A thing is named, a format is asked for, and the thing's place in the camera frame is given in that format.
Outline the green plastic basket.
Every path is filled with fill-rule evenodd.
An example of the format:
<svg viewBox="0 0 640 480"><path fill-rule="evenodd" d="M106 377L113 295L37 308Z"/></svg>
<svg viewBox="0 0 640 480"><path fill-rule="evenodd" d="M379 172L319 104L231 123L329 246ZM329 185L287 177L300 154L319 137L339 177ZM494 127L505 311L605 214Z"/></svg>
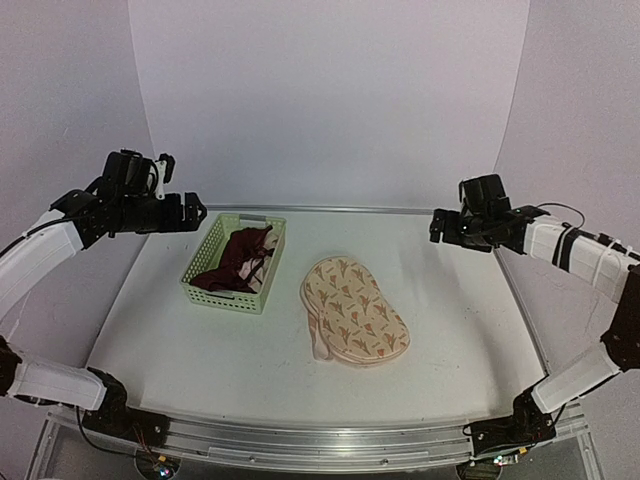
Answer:
<svg viewBox="0 0 640 480"><path fill-rule="evenodd" d="M180 280L189 300L261 314L284 251L285 233L283 218L218 215Z"/></svg>

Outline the dark red bra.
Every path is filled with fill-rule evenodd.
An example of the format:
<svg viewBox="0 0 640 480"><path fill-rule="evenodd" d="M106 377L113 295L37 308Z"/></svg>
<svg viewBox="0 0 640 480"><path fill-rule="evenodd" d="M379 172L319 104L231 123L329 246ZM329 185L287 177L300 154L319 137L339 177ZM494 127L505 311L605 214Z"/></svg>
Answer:
<svg viewBox="0 0 640 480"><path fill-rule="evenodd" d="M189 282L191 286L209 292L239 292L235 289L238 281L237 271L240 266L239 231L241 230L231 234L225 245L218 266L196 275Z"/></svg>

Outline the floral mesh laundry bag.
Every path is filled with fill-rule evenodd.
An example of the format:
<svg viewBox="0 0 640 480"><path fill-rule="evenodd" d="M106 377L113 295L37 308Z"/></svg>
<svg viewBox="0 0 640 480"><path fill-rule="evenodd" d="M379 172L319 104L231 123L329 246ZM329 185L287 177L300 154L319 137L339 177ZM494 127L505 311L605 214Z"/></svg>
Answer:
<svg viewBox="0 0 640 480"><path fill-rule="evenodd" d="M410 347L407 325L370 271L350 257L316 263L301 283L300 297L317 361L373 367Z"/></svg>

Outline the beige bra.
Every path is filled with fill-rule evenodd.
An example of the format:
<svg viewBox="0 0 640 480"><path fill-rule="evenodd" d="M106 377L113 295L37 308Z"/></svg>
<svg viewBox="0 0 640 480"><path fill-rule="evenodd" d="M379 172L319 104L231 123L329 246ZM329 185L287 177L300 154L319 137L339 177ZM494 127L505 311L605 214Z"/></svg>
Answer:
<svg viewBox="0 0 640 480"><path fill-rule="evenodd" d="M280 237L271 227L246 228L238 234L240 266L235 289L242 293L260 293Z"/></svg>

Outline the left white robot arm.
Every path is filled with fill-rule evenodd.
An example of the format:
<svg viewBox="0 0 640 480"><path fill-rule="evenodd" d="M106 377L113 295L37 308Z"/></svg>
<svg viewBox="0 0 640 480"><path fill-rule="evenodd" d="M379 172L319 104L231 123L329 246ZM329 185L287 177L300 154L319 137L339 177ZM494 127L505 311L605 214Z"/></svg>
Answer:
<svg viewBox="0 0 640 480"><path fill-rule="evenodd" d="M77 334L89 303L72 292L87 292L93 280L77 273L76 256L99 240L119 234L173 234L196 231L207 215L193 192L170 193L176 161L163 153L147 158L132 150L108 154L85 188L72 189L1 251L1 396L35 405L69 405L95 411L96 421L114 437L134 428L134 415L106 398L112 378L81 366L90 336L104 318L107 302L90 295L98 311Z"/></svg>

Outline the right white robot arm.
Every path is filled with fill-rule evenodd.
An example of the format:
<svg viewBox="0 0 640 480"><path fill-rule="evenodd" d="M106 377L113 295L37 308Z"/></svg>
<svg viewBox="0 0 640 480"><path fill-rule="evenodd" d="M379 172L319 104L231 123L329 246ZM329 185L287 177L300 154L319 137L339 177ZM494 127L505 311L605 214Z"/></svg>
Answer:
<svg viewBox="0 0 640 480"><path fill-rule="evenodd" d="M541 412L639 370L639 243L593 232L560 202L517 206L495 173L459 182L455 196L453 209L434 209L430 241L500 260L548 372L528 390L538 408L504 420L524 443Z"/></svg>

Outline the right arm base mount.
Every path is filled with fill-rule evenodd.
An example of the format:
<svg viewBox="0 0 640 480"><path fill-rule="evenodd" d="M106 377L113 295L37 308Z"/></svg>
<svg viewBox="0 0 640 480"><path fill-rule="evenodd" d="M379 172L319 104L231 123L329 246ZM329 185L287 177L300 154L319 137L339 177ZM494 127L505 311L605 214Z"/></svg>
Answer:
<svg viewBox="0 0 640 480"><path fill-rule="evenodd" d="M471 422L462 432L471 439L472 458L479 460L552 440L555 425L550 413L543 413L531 397L521 395L514 400L510 415Z"/></svg>

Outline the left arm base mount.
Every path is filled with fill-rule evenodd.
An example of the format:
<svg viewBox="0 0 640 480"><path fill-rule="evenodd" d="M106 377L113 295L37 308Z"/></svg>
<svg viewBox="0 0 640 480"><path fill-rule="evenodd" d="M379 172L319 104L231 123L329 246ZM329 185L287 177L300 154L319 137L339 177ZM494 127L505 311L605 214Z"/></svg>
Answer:
<svg viewBox="0 0 640 480"><path fill-rule="evenodd" d="M106 387L97 410L83 414L81 425L92 432L128 441L138 441L147 447L162 447L167 439L170 420L166 415L141 410L128 405L125 386L111 374L89 367Z"/></svg>

